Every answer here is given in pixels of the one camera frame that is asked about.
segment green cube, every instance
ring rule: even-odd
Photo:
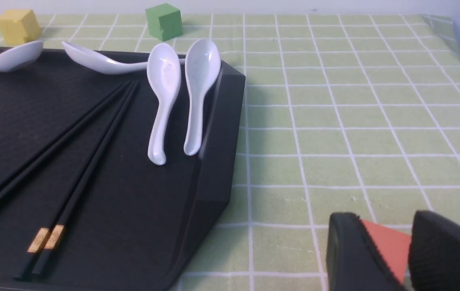
[[[147,14],[147,29],[149,34],[161,41],[183,34],[180,9],[162,4],[145,10]]]

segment wooden block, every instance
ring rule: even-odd
[[[0,31],[7,44],[19,46],[36,40],[41,27],[31,9],[9,9],[0,15]]]
[[[180,9],[162,4],[145,10],[147,15],[147,29],[149,34],[161,41],[183,34]]]

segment white spoon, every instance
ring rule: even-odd
[[[147,78],[159,102],[147,156],[154,164],[162,165],[167,160],[164,152],[167,121],[181,84],[180,59],[172,46],[162,42],[153,48],[147,61]]]
[[[203,135],[203,104],[208,90],[221,71],[221,56],[215,43],[203,38],[189,48],[185,58],[185,77],[189,97],[189,125],[183,151],[195,155],[201,148]]]
[[[84,46],[62,41],[67,55],[76,63],[102,74],[126,74],[147,69],[147,61],[142,63],[120,63]]]
[[[9,48],[0,54],[0,72],[12,72],[21,67],[27,66],[38,57],[43,51],[43,41],[31,41],[21,46]]]

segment black chopstick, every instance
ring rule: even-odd
[[[125,116],[125,112],[128,110],[137,87],[137,81],[134,81],[134,83],[129,85],[120,109],[115,112],[111,121],[103,130],[103,134],[100,136],[96,146],[86,156],[84,166],[80,168],[80,171],[76,176],[74,176],[70,191],[66,195],[66,198],[63,200],[63,205],[56,213],[55,219],[42,227],[36,234],[33,243],[25,253],[25,258],[23,260],[21,270],[19,270],[18,273],[14,276],[15,280],[23,280],[28,275],[34,260],[36,260],[36,265],[34,265],[34,269],[32,270],[31,274],[33,276],[41,276],[47,261],[49,261],[49,258],[61,240],[65,226],[67,226],[67,223],[69,222],[73,211],[76,209],[80,198],[86,193],[85,189],[93,177],[94,171],[98,168],[99,161],[108,148],[108,145],[112,141],[114,134],[119,127],[119,124]],[[49,236],[49,230],[52,227],[54,228]]]
[[[113,101],[116,97],[120,96],[120,93],[123,92],[123,89],[126,88],[128,84],[129,81],[118,85],[115,90],[94,105],[78,120],[71,123],[58,136],[56,136],[56,138],[38,150],[38,152],[31,156],[24,164],[21,165],[21,167],[18,167],[15,171],[13,171],[2,183],[0,183],[0,202],[9,195],[13,188],[29,177],[35,169],[37,169],[58,149],[66,144],[78,131],[82,129],[82,127],[88,124],[93,117],[106,107],[106,105],[111,103],[111,101]]]

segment table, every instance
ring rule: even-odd
[[[432,15],[182,15],[248,76],[232,200],[174,291],[327,290],[332,212],[460,223],[460,57]],[[149,52],[145,15],[38,15],[46,48]],[[0,46],[5,46],[0,34]]]

